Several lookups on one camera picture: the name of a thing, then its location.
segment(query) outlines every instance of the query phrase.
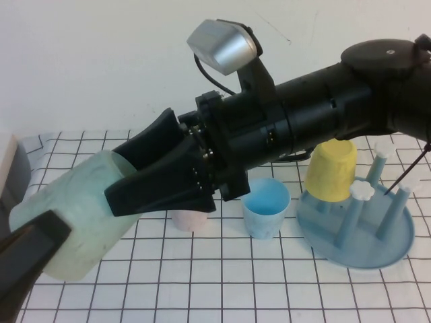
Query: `grid line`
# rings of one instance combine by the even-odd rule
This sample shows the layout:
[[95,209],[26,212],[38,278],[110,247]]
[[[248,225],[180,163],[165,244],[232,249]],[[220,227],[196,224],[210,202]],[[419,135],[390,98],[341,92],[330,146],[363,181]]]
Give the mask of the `grid line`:
[[[371,157],[372,157],[372,158],[373,158],[373,160],[374,160],[374,159],[375,159],[375,156],[374,156],[374,152],[373,152],[373,150],[372,150],[372,148],[371,148],[370,141],[368,140],[368,137],[365,137],[365,139],[366,139],[366,142],[367,142],[367,144],[368,144],[368,147],[370,148]],[[379,178],[379,180],[380,180],[381,184],[384,186],[382,178]],[[384,288],[385,288],[386,295],[387,295],[387,297],[388,297],[389,307],[391,308],[392,319],[393,319],[394,323],[396,323],[395,315],[394,315],[394,313],[393,313],[393,308],[392,308],[391,298],[389,297],[389,291],[388,291],[388,287],[386,286],[385,278],[383,277],[382,270],[381,270],[381,269],[379,269],[378,271],[379,271],[379,273],[380,273],[380,277],[381,277],[381,279],[382,279],[383,286],[384,286]]]
[[[108,134],[108,131],[105,131],[105,136],[104,139],[106,140],[106,135]],[[102,144],[102,149],[105,146],[105,140],[103,140],[103,144]],[[94,288],[93,288],[93,293],[92,293],[92,298],[90,300],[90,309],[88,310],[88,315],[87,315],[87,323],[90,321],[90,314],[91,314],[91,309],[92,309],[92,305],[93,305],[93,301],[94,301],[94,295],[96,294],[96,287],[97,287],[97,280],[99,279],[99,273],[100,273],[100,267],[102,266],[102,261],[99,262],[98,268],[97,268],[97,273],[96,273],[96,280],[94,281]]]
[[[95,139],[92,139],[89,134],[87,133],[78,133],[76,135],[64,135],[59,134],[57,136],[57,139],[49,139],[46,142],[42,142],[42,139],[40,139],[41,145],[44,146],[44,150],[40,152],[40,155],[44,158],[44,160],[51,160],[51,158],[55,158],[56,162],[50,163],[48,162],[47,165],[35,165],[34,167],[36,169],[36,172],[33,173],[33,176],[42,176],[43,174],[47,174],[48,172],[51,172],[51,170],[58,171],[57,173],[60,173],[60,171],[68,170],[68,167],[63,167],[62,164],[59,164],[57,161],[64,159],[64,160],[74,160],[73,163],[77,163],[78,160],[83,160],[87,156],[93,155],[93,153],[96,153],[97,151],[88,150],[89,147],[98,147],[98,150],[100,150],[100,142],[102,142],[102,149],[105,147],[105,143],[109,143],[109,147],[112,147],[115,145],[115,143],[118,141],[124,141],[127,140],[125,137],[130,137],[130,132],[128,133],[122,133],[118,135],[118,138],[114,138],[112,134],[110,134],[108,131],[104,131],[103,133],[100,133],[100,135],[96,135]],[[400,140],[402,142],[402,147],[407,147],[405,143],[408,143],[407,139],[405,142],[402,140],[403,137],[401,135],[395,135],[398,137],[391,137],[391,140],[394,141],[394,138],[396,141]],[[361,153],[363,158],[358,158],[358,166],[363,166],[362,169],[366,170],[368,166],[371,165],[371,158],[374,159],[374,155],[370,148],[370,140],[368,140],[367,137],[362,137],[359,140],[363,140],[362,146],[358,149],[358,154]],[[81,151],[87,151],[85,153],[79,152],[79,147],[76,149],[76,145],[85,145],[86,150],[81,149]],[[67,150],[65,147],[74,147],[74,150]],[[415,154],[416,152],[419,154],[421,152],[422,148],[420,145],[418,145],[418,148],[403,148],[398,149],[402,153],[402,151],[405,151],[405,156],[409,157],[409,154]],[[401,154],[398,154],[399,164],[391,160],[391,163],[387,163],[387,165],[397,165],[398,167],[396,169],[400,169],[401,167],[403,169],[406,169],[406,167],[409,165],[407,163],[403,163],[401,160]],[[431,171],[431,165],[429,164],[428,160],[427,165],[428,168]],[[292,204],[298,201],[299,194],[303,191],[303,182],[304,179],[301,178],[304,176],[304,167],[306,167],[305,164],[302,163],[283,163],[283,164],[272,164],[268,163],[264,166],[258,167],[256,170],[254,170],[255,174],[267,174],[265,177],[274,177],[274,173],[289,173],[295,174],[295,176],[298,177],[297,180],[286,180],[283,181],[285,185],[290,189],[292,193]],[[32,189],[41,189],[46,186],[44,182],[46,182],[46,178],[42,179],[41,181],[38,181],[36,184],[32,184],[29,187]],[[382,184],[388,184],[392,181],[389,180],[382,180],[380,179],[380,182]],[[422,231],[418,231],[416,234],[416,238],[418,239],[430,239],[430,228],[429,224],[427,222],[428,218],[431,218],[431,215],[426,215],[424,212],[424,204],[422,201],[429,200],[431,198],[431,192],[429,194],[421,194],[421,196],[416,196],[414,194],[411,196],[410,200],[414,200],[416,202],[416,205],[418,206],[419,211],[417,211],[417,215],[413,215],[413,218],[416,220],[415,225],[421,225]],[[268,248],[267,253],[265,252],[265,249],[262,249],[262,245],[259,246],[260,242],[257,240],[252,240],[249,235],[244,235],[244,232],[241,228],[239,228],[239,224],[243,223],[242,216],[240,214],[240,211],[238,209],[238,213],[232,212],[233,209],[233,203],[240,203],[238,199],[236,199],[234,202],[224,202],[222,201],[222,198],[218,196],[216,201],[219,202],[219,212],[220,215],[215,214],[215,217],[212,217],[212,215],[209,215],[208,223],[215,225],[214,223],[218,223],[214,226],[213,229],[209,229],[211,226],[210,224],[207,224],[208,226],[205,227],[204,231],[206,231],[206,234],[201,234],[200,232],[196,234],[187,234],[187,233],[181,233],[178,230],[174,229],[172,227],[172,220],[169,218],[168,212],[164,212],[163,215],[152,215],[148,214],[148,217],[142,217],[138,220],[136,227],[134,227],[133,232],[130,231],[126,236],[122,237],[121,240],[118,243],[118,246],[116,245],[116,249],[114,251],[114,254],[110,254],[109,257],[106,257],[102,259],[97,266],[97,271],[94,272],[96,278],[92,278],[89,282],[55,282],[55,281],[43,281],[39,280],[39,282],[35,283],[35,286],[38,286],[38,288],[54,288],[59,293],[59,298],[56,298],[56,302],[53,306],[34,306],[34,299],[30,302],[30,296],[27,298],[25,307],[23,307],[23,312],[25,310],[31,310],[31,311],[49,311],[53,313],[53,316],[55,317],[54,323],[57,321],[59,323],[60,316],[59,313],[62,313],[62,316],[64,318],[64,315],[66,315],[67,312],[64,311],[82,311],[87,310],[87,322],[90,322],[94,319],[94,317],[90,317],[90,314],[97,310],[99,312],[103,311],[119,311],[119,322],[125,322],[130,319],[130,316],[126,317],[126,314],[128,312],[136,312],[136,315],[138,314],[138,311],[142,311],[143,313],[147,313],[152,318],[151,320],[156,323],[165,318],[165,315],[171,315],[171,318],[173,318],[172,315],[174,314],[173,311],[187,311],[187,322],[196,322],[196,319],[198,319],[200,316],[198,315],[204,315],[202,316],[202,319],[200,319],[199,322],[204,322],[207,320],[209,315],[212,315],[210,311],[220,311],[220,317],[217,317],[216,322],[218,323],[231,323],[232,319],[229,316],[226,316],[229,313],[232,313],[234,311],[250,311],[250,314],[253,311],[254,313],[254,321],[260,322],[262,321],[262,318],[266,318],[266,316],[261,317],[263,313],[261,312],[268,312],[268,311],[274,311],[274,312],[280,312],[280,311],[286,311],[285,314],[275,314],[275,317],[282,317],[283,320],[287,321],[287,315],[289,315],[289,322],[295,322],[296,317],[293,316],[294,312],[292,311],[305,311],[308,313],[314,312],[315,315],[319,315],[321,312],[323,318],[321,318],[321,321],[328,321],[332,322],[332,319],[335,314],[335,311],[338,312],[356,312],[355,316],[358,316],[359,323],[362,323],[365,320],[364,312],[368,312],[366,315],[367,321],[369,320],[369,317],[373,315],[376,315],[375,318],[377,318],[380,314],[380,312],[386,312],[389,318],[389,312],[391,312],[391,317],[395,321],[395,318],[397,317],[396,310],[418,310],[418,311],[425,311],[428,321],[428,310],[431,310],[431,308],[426,307],[427,305],[427,297],[428,294],[426,294],[425,290],[431,289],[431,278],[429,279],[426,275],[424,275],[424,269],[421,269],[422,267],[427,268],[428,262],[431,261],[431,256],[428,256],[427,253],[415,253],[414,257],[406,256],[404,258],[404,261],[406,261],[405,265],[407,266],[408,261],[408,276],[400,275],[399,277],[396,277],[393,273],[388,272],[388,278],[386,276],[387,272],[386,269],[383,271],[375,271],[373,272],[374,278],[373,279],[367,279],[362,278],[358,280],[357,272],[353,272],[350,269],[347,268],[347,274],[345,275],[344,279],[339,279],[341,277],[331,276],[335,277],[336,281],[332,281],[331,279],[328,280],[328,273],[323,271],[321,265],[324,265],[324,262],[327,262],[324,258],[317,258],[317,254],[314,253],[314,249],[308,247],[306,253],[298,253],[298,250],[291,250],[288,248],[288,245],[294,246],[293,248],[297,248],[295,246],[302,245],[305,240],[302,237],[302,234],[298,231],[293,231],[292,226],[297,225],[295,222],[296,216],[294,214],[288,214],[285,216],[285,223],[288,221],[288,226],[284,227],[285,229],[282,229],[277,237],[275,237],[276,246],[277,249],[279,248],[278,255],[274,253],[274,250],[271,250],[271,248]],[[187,250],[189,249],[188,246],[191,245],[191,253],[190,255],[185,254],[184,251],[181,251],[179,249],[180,247],[176,247],[176,242],[178,242],[179,246],[187,245]],[[172,254],[167,250],[167,247],[174,248],[171,250],[174,250],[174,252],[178,252],[178,254]],[[202,251],[202,246],[207,246],[207,248],[213,248],[209,249],[209,254],[202,254],[202,252],[206,252],[206,249]],[[130,256],[124,256],[125,250],[127,252],[130,252]],[[249,271],[249,274],[247,276],[241,277],[241,281],[235,281],[230,279],[230,275],[232,275],[235,272],[235,269],[231,269],[228,266],[228,261],[231,260],[243,260],[244,266],[247,265],[247,270]],[[277,273],[279,276],[274,276],[271,279],[264,279],[264,281],[260,281],[261,277],[261,270],[263,267],[260,265],[265,263],[265,261],[274,261],[274,260],[281,260],[282,267],[278,265],[277,267]],[[296,264],[298,268],[300,268],[301,273],[295,273],[294,267],[287,266],[285,263],[285,260],[289,260],[292,264]],[[178,268],[185,268],[181,267],[182,263],[188,263],[190,266],[190,269],[184,269],[182,277],[185,277],[185,279],[179,279],[176,278],[176,276],[166,276],[165,272],[162,273],[162,263],[164,261],[173,262],[173,267],[176,268],[176,264],[178,264]],[[196,281],[194,282],[192,279],[192,273],[193,270],[196,270],[196,273],[193,273],[193,278],[195,275],[199,274],[199,262],[205,262],[205,261],[213,261],[214,266],[217,266],[217,271],[214,268],[211,268],[211,270],[214,270],[215,273],[217,273],[217,277],[212,276],[211,281],[206,281],[205,279],[203,281]],[[145,279],[143,279],[141,283],[138,283],[138,281],[133,280],[132,277],[135,274],[133,263],[134,262],[141,262],[142,266],[144,268],[150,268],[146,269],[142,275],[145,275]],[[124,279],[118,279],[110,281],[109,279],[106,279],[106,269],[107,268],[121,268],[119,269],[119,272],[115,273],[115,277],[124,277]],[[313,276],[315,275],[314,279],[310,280],[311,272],[313,273]],[[298,278],[295,278],[295,280],[292,281],[292,275],[299,275]],[[396,294],[393,294],[393,291],[402,290],[405,288],[403,284],[407,285],[408,288],[413,289],[413,291],[416,293],[416,289],[419,291],[419,295],[417,296],[417,299],[415,301],[400,303],[399,296],[396,296]],[[76,309],[63,309],[60,308],[60,303],[62,302],[62,297],[64,298],[62,292],[65,292],[65,285],[68,286],[75,286],[74,288],[79,289],[79,286],[82,286],[82,290],[88,291],[88,297],[89,297],[89,303],[86,304],[86,308],[76,308]],[[162,297],[164,294],[162,294],[163,288],[171,288],[169,286],[178,285],[178,290],[183,293],[184,297],[188,296],[188,299],[184,299],[183,305],[180,306],[180,303],[173,302],[172,304],[166,304],[164,303]],[[192,290],[194,288],[202,289],[203,285],[208,285],[209,289],[216,289],[218,293],[218,286],[220,286],[220,298],[217,294],[215,297],[216,299],[214,302],[216,303],[208,303],[201,305],[207,306],[206,308],[200,308],[198,303],[195,303],[195,297],[197,295],[191,295]],[[252,285],[253,286],[253,298],[251,296],[251,287],[245,287],[245,286]],[[424,286],[423,291],[419,288],[419,285]],[[99,291],[96,290],[97,286],[109,286],[104,288],[109,288],[112,290],[119,290],[121,292],[124,291],[124,295],[117,295],[117,298],[119,301],[117,303],[112,304],[109,306],[109,308],[103,308],[103,303],[100,302],[101,295],[99,294]],[[130,307],[129,298],[127,298],[128,290],[129,297],[133,296],[131,294],[132,288],[129,288],[133,286],[134,290],[142,290],[142,291],[151,291],[151,294],[144,295],[144,298],[149,297],[155,297],[152,298],[153,303],[148,303],[145,305],[139,305],[139,308],[136,306]],[[310,288],[313,291],[313,295],[315,295],[315,302],[309,303],[311,300],[309,295],[303,296],[300,295],[299,292],[295,292],[295,290],[300,291],[301,287],[307,287]],[[230,300],[232,298],[232,292],[238,291],[246,291],[247,288],[250,288],[250,291],[248,293],[249,299],[247,300],[247,303],[231,303]],[[287,308],[282,303],[271,303],[271,298],[269,298],[269,301],[265,298],[271,297],[271,294],[266,294],[265,291],[272,291],[274,288],[274,291],[277,291],[279,293],[279,297],[286,297],[287,298]],[[337,302],[329,302],[327,303],[328,299],[327,297],[332,297],[332,294],[328,294],[328,291],[331,291],[332,288],[334,290],[341,290],[345,293],[352,293],[353,300],[351,304],[344,304],[347,305],[342,306],[342,303]],[[382,300],[385,301],[385,303],[381,304],[371,304],[371,303],[364,303],[364,294],[363,291],[367,291],[368,289],[377,288],[377,290],[381,291],[381,297]],[[186,316],[184,318],[176,317],[176,321],[178,323],[185,323]]]
[[[418,142],[418,145],[419,145],[419,147],[420,147],[420,151],[422,152],[422,148],[421,148],[421,146],[420,146],[420,144],[419,144],[419,141],[418,141],[417,139],[416,139],[416,141]],[[398,151],[396,151],[396,152],[397,152],[398,160],[401,162],[401,157],[400,157],[400,155],[399,155],[399,152],[398,152]],[[425,217],[424,217],[424,212],[422,211],[422,209],[421,209],[421,207],[420,207],[420,204],[419,204],[419,202],[418,202],[418,200],[417,200],[417,198],[416,198],[416,195],[415,195],[414,193],[413,193],[413,197],[414,197],[415,202],[416,202],[416,205],[418,206],[419,211],[420,211],[420,213],[421,213],[421,215],[422,215],[422,219],[424,220],[424,223],[425,223],[426,228],[427,228],[427,230],[428,230],[428,234],[431,236],[430,228],[429,228],[428,223],[426,222]],[[422,305],[425,307],[424,296],[422,295],[422,291],[421,291],[421,290],[420,290],[420,288],[419,288],[419,284],[418,284],[418,281],[417,281],[417,279],[416,279],[416,274],[415,274],[415,271],[414,271],[414,269],[413,269],[413,265],[411,264],[411,258],[409,257],[409,255],[407,255],[407,259],[408,259],[408,261],[409,261],[409,265],[410,265],[411,273],[413,274],[413,278],[414,278],[414,280],[415,280],[415,282],[416,282],[416,288],[418,288],[418,291],[419,291],[419,295],[420,295],[420,299],[421,299]],[[426,317],[427,317],[427,319],[428,319],[429,323],[431,323],[431,319],[430,319],[430,315],[429,315],[428,311],[425,311],[425,314],[426,314]]]
[[[76,153],[78,153],[79,148],[81,147],[82,138],[84,137],[84,133],[85,133],[85,131],[83,131],[83,132],[82,132],[82,134],[81,134],[81,140],[80,140],[80,141],[79,141],[79,143],[78,143],[78,148],[76,149]],[[77,156],[75,156],[75,157],[73,158],[72,166],[71,166],[70,168],[73,168],[73,166],[75,165],[76,157],[77,157]],[[63,286],[62,286],[62,288],[61,288],[61,292],[60,292],[59,302],[58,302],[58,304],[57,304],[57,310],[55,311],[55,315],[54,315],[54,322],[55,322],[55,320],[57,319],[57,315],[58,315],[58,313],[59,313],[59,308],[60,308],[61,298],[63,297],[63,292],[65,291],[65,286],[66,286],[66,282],[63,282]]]
[[[57,140],[54,142],[53,150],[55,149],[55,146],[57,145],[57,143],[58,143],[58,139],[59,139],[59,137],[60,137],[60,136],[61,136],[61,133],[59,133],[59,135],[57,136]],[[38,188],[37,188],[37,191],[39,191],[39,190],[40,190],[40,185],[43,183],[43,180],[45,179],[45,176],[46,176],[46,170],[44,171],[44,174],[43,174],[43,176],[42,176],[42,179],[40,180],[40,184],[39,184],[39,186],[38,186]],[[32,292],[33,292],[33,287],[30,289],[30,292],[28,293],[27,302],[26,302],[26,305],[25,305],[25,307],[24,307],[24,311],[23,311],[23,313],[22,313],[22,317],[21,317],[21,323],[24,321],[24,316],[26,316],[26,311],[27,311],[27,307],[28,307],[28,302],[30,301],[30,298],[31,298],[31,296],[32,296]]]
[[[167,223],[167,221],[168,221],[168,212],[166,211],[165,217],[164,217],[163,236],[166,235],[166,223]],[[160,276],[162,275],[163,251],[164,251],[164,239],[162,240],[162,251],[160,253],[159,275],[158,275],[158,280],[157,280],[157,291],[156,291],[156,306],[155,306],[155,310],[154,310],[154,320],[153,320],[154,323],[156,323],[156,318],[157,318],[157,306],[158,306],[159,291],[160,291]]]
[[[271,173],[272,173],[272,178],[274,178],[273,163],[271,163]],[[284,259],[283,240],[281,238],[281,230],[278,232],[278,238],[280,240],[281,259]],[[289,322],[292,323],[292,313],[290,311],[290,299],[289,299],[289,289],[288,289],[288,278],[286,276],[286,264],[285,264],[284,260],[282,261],[282,263],[283,263],[284,283],[286,284],[286,298],[288,300]]]

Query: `grid paper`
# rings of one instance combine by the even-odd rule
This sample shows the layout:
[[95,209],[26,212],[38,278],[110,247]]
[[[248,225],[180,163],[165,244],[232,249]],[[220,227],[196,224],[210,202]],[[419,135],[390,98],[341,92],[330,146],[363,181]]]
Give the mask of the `grid paper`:
[[[135,131],[48,134],[24,141],[32,161],[30,196],[101,149]],[[424,142],[405,135],[381,182],[390,186]],[[377,137],[354,139],[357,175],[365,177]],[[42,274],[25,300],[21,323],[132,322],[431,322],[431,166],[418,168],[423,188],[408,201],[416,239],[409,255],[379,271],[330,263],[302,238],[295,206],[309,161],[265,164],[249,178],[274,177],[292,195],[279,236],[247,234],[239,200],[224,202],[201,231],[175,228],[169,212],[144,214],[85,279],[65,283]]]

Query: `plastic cup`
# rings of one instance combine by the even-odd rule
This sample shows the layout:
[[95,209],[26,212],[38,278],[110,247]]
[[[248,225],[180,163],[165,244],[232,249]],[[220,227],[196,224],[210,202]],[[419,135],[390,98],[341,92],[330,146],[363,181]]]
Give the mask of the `plastic cup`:
[[356,146],[348,140],[332,139],[317,145],[307,169],[307,191],[326,202],[346,200],[355,180],[356,155]]
[[178,210],[171,212],[175,226],[181,231],[193,232],[201,229],[208,219],[208,213]]
[[250,236],[271,239],[278,235],[290,204],[288,188],[273,178],[249,182],[251,192],[242,197],[242,213]]

